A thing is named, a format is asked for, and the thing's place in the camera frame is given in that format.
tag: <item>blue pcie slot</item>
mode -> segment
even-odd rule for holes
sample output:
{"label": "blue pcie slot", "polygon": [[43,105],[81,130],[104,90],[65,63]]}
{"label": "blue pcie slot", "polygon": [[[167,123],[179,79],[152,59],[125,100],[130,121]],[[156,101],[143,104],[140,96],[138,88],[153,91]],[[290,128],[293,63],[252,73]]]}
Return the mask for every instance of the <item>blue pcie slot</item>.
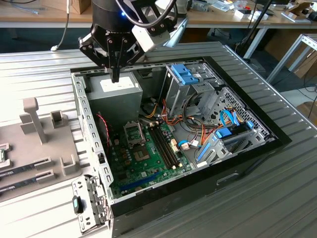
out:
{"label": "blue pcie slot", "polygon": [[147,176],[146,178],[142,178],[136,182],[133,182],[133,183],[130,183],[130,184],[127,184],[127,185],[124,185],[124,186],[121,186],[120,187],[120,190],[121,191],[124,191],[124,190],[129,190],[131,188],[134,188],[134,187],[137,187],[137,186],[140,186],[146,182],[151,182],[153,181],[159,174],[161,174],[161,172],[157,172],[153,175],[150,175],[150,176]]}

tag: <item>red wire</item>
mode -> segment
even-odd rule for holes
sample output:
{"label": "red wire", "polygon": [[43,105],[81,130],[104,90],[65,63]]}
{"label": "red wire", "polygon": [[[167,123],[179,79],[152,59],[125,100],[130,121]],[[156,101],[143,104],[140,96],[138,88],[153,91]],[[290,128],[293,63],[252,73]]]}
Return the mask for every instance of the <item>red wire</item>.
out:
{"label": "red wire", "polygon": [[101,120],[103,120],[104,124],[105,124],[105,127],[106,127],[106,132],[107,132],[107,145],[108,145],[108,148],[110,147],[109,145],[109,131],[108,131],[108,126],[107,126],[107,123],[106,123],[106,120],[99,114],[96,114]]}

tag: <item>slotted metal surface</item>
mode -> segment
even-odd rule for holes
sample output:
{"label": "slotted metal surface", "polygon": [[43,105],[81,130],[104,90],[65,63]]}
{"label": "slotted metal surface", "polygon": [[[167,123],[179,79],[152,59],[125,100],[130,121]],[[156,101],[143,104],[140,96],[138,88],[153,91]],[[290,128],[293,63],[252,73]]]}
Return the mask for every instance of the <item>slotted metal surface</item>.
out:
{"label": "slotted metal surface", "polygon": [[[126,237],[314,237],[317,226],[317,131],[234,53],[220,43],[180,44],[148,54],[148,61],[211,56],[291,137],[252,174],[225,189],[125,235]],[[94,66],[78,50],[0,55],[0,125],[19,122],[25,97],[39,114],[62,109],[88,166],[75,111],[70,68]],[[3,237],[79,237],[71,181],[0,203]],[[88,237],[110,237],[100,229]]]}

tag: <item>ram slot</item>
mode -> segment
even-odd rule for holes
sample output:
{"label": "ram slot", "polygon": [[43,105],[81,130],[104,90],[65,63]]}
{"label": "ram slot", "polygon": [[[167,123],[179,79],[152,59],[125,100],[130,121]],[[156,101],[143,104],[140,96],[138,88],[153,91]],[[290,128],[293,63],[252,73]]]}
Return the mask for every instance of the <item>ram slot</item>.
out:
{"label": "ram slot", "polygon": [[170,163],[170,160],[168,159],[168,155],[165,153],[163,147],[160,144],[159,139],[157,138],[157,136],[155,135],[154,131],[152,129],[149,130],[150,135],[152,137],[152,139],[155,142],[155,146],[158,148],[158,151],[160,153],[160,155],[162,156],[162,159],[164,161],[165,166],[170,169],[172,168],[173,164]]}
{"label": "ram slot", "polygon": [[153,137],[156,139],[157,146],[160,149],[161,154],[163,153],[165,156],[164,163],[168,169],[171,169],[172,166],[177,166],[179,163],[172,152],[172,149],[166,142],[165,138],[161,134],[161,130],[156,128],[151,128],[151,132]]}
{"label": "ram slot", "polygon": [[155,133],[157,133],[158,137],[162,141],[163,146],[165,147],[166,151],[168,152],[170,159],[172,160],[173,165],[178,165],[179,162],[177,161],[177,158],[176,158],[174,152],[172,151],[171,147],[169,146],[168,142],[166,141],[166,139],[162,135],[161,130],[159,128],[156,128]]}

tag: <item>white cable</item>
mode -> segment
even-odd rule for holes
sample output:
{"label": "white cable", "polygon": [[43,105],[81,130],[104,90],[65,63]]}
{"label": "white cable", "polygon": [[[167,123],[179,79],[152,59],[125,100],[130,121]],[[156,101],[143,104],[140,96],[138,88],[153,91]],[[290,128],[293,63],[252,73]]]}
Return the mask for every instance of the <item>white cable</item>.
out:
{"label": "white cable", "polygon": [[55,45],[55,46],[51,47],[51,51],[57,51],[58,48],[61,46],[61,44],[64,41],[64,37],[65,37],[66,30],[67,30],[67,27],[68,27],[68,22],[69,22],[69,9],[70,9],[70,6],[73,3],[73,2],[70,2],[70,1],[72,1],[72,0],[67,0],[67,2],[66,2],[66,15],[67,15],[67,17],[66,17],[66,25],[65,25],[65,28],[64,28],[63,36],[62,36],[62,38],[61,38],[61,40],[60,40],[58,45]]}

